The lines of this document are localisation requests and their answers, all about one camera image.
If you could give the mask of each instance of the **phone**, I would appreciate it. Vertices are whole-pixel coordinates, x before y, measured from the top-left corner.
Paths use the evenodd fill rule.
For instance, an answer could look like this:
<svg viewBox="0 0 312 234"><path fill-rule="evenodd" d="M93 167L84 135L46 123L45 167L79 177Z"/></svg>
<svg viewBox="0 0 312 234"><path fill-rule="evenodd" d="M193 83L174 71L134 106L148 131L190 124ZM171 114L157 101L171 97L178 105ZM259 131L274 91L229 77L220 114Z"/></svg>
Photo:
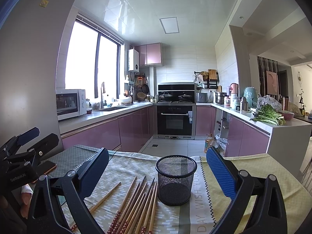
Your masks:
<svg viewBox="0 0 312 234"><path fill-rule="evenodd" d="M53 162L48 160L48 161L38 165L36 168L36 172L38 174L38 177L40 177L43 174L47 174L47 173L53 171L56 167L57 167L56 163L53 163Z"/></svg>

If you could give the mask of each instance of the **microwave oven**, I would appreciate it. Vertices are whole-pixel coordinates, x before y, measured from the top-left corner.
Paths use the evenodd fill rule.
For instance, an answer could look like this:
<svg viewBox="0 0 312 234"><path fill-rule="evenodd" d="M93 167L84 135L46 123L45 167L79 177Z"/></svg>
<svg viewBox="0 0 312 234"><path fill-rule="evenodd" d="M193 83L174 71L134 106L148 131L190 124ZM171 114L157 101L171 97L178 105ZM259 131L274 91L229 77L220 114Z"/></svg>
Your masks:
<svg viewBox="0 0 312 234"><path fill-rule="evenodd" d="M57 119L68 119L87 113L85 90L56 90Z"/></svg>

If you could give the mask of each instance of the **doorway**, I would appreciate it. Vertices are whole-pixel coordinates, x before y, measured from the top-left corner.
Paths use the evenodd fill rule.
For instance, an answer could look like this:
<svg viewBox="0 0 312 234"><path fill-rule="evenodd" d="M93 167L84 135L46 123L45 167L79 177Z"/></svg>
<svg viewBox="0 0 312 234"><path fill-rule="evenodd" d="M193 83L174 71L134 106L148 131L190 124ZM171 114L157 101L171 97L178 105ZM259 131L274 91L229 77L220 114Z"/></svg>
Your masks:
<svg viewBox="0 0 312 234"><path fill-rule="evenodd" d="M282 97L288 96L288 78L287 78L287 71L279 71L278 77L280 80L280 94Z"/></svg>

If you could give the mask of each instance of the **sink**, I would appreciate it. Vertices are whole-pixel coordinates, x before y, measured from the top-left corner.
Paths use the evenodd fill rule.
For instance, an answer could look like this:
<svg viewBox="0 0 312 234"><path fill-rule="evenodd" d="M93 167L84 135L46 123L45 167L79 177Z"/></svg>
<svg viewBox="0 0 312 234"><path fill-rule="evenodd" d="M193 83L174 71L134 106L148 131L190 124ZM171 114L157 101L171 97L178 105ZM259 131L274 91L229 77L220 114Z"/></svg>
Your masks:
<svg viewBox="0 0 312 234"><path fill-rule="evenodd" d="M123 108L127 108L130 106L115 106L115 107L107 107L104 109L100 109L100 110L94 110L95 112L109 112L109 111L114 111L114 110L119 110L119 109L123 109Z"/></svg>

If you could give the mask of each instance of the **window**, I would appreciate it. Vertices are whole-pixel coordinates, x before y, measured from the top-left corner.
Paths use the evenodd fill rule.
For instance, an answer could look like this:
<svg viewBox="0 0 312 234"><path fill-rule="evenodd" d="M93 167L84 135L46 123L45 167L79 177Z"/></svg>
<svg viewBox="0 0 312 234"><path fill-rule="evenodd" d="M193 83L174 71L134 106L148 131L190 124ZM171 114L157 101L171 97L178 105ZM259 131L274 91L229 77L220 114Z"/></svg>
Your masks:
<svg viewBox="0 0 312 234"><path fill-rule="evenodd" d="M120 44L87 25L74 23L68 47L65 88L85 89L86 98L100 102L101 85L105 96L119 96Z"/></svg>

